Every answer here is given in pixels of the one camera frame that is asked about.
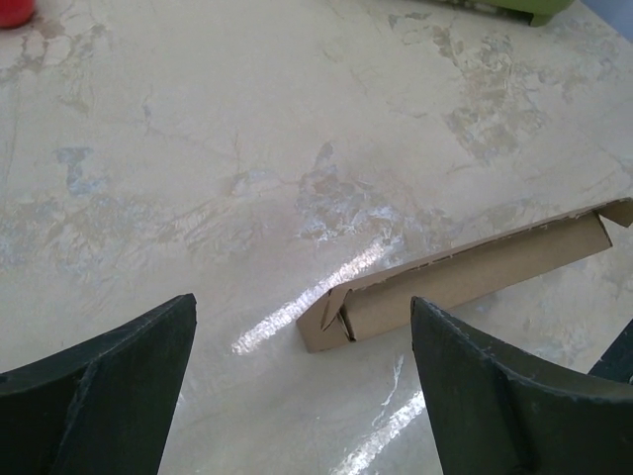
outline cardboard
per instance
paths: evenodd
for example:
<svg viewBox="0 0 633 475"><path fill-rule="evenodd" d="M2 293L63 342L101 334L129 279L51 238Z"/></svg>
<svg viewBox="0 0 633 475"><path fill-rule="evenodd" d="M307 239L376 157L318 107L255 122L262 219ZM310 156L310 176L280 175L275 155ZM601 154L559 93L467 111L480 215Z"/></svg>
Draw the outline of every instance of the cardboard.
<svg viewBox="0 0 633 475"><path fill-rule="evenodd" d="M602 223L633 224L633 198L583 208L329 289L297 320L309 352L408 325L410 298L450 309L612 247Z"/></svg>

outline blue surface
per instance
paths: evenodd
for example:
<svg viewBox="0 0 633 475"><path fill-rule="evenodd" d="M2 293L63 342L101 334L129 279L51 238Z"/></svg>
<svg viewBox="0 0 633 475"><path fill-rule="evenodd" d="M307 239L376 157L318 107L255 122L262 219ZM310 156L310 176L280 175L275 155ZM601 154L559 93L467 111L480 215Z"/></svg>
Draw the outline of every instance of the blue surface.
<svg viewBox="0 0 633 475"><path fill-rule="evenodd" d="M633 0L583 0L606 23L633 41Z"/></svg>

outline green object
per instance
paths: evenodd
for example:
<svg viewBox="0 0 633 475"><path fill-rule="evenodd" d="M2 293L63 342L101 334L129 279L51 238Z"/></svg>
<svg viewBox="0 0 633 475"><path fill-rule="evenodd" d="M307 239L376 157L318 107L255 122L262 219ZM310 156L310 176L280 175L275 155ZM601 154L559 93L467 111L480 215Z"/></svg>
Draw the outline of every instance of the green object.
<svg viewBox="0 0 633 475"><path fill-rule="evenodd" d="M559 12L568 8L574 0L477 0L480 3L488 3L509 10L531 13L532 27L542 27Z"/></svg>

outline red ball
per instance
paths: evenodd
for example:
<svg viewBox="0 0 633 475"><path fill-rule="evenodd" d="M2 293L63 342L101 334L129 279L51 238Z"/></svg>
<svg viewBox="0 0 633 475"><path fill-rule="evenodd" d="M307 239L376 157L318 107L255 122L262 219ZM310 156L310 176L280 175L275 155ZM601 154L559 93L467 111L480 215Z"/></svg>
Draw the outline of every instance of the red ball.
<svg viewBox="0 0 633 475"><path fill-rule="evenodd" d="M35 0L0 0L0 28L15 28L33 15Z"/></svg>

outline concrete floor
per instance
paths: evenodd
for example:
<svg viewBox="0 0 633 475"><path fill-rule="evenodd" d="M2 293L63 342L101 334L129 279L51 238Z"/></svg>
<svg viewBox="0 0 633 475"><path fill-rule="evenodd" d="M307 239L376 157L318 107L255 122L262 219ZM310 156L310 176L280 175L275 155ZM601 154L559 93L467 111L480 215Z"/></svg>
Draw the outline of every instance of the concrete floor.
<svg viewBox="0 0 633 475"><path fill-rule="evenodd" d="M307 354L357 274L631 195L633 47L402 0L48 0L0 32L0 371L181 293L162 474L438 474L408 329ZM633 235L456 312L587 371Z"/></svg>

